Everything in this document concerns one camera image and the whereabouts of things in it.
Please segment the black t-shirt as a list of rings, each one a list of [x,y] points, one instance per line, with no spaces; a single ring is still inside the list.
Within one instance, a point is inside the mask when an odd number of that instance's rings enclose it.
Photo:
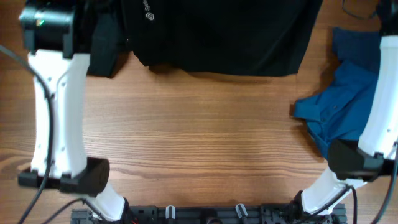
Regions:
[[[321,0],[121,2],[127,47],[145,66],[281,77],[297,73]]]

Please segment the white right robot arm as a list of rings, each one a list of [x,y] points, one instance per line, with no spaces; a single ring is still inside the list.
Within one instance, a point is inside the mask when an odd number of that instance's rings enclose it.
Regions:
[[[327,168],[298,194],[306,218],[328,215],[347,195],[380,176],[391,178],[385,212],[397,178],[397,2],[380,1],[377,33],[333,31],[342,59],[331,85],[295,102]]]

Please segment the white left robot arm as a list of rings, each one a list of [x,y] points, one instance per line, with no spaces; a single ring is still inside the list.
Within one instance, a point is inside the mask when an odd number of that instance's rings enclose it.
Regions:
[[[19,22],[34,76],[36,140],[21,187],[72,194],[98,223],[126,223],[127,200],[109,183],[107,159],[89,157],[83,144],[83,98],[90,52],[112,1],[27,1]]]

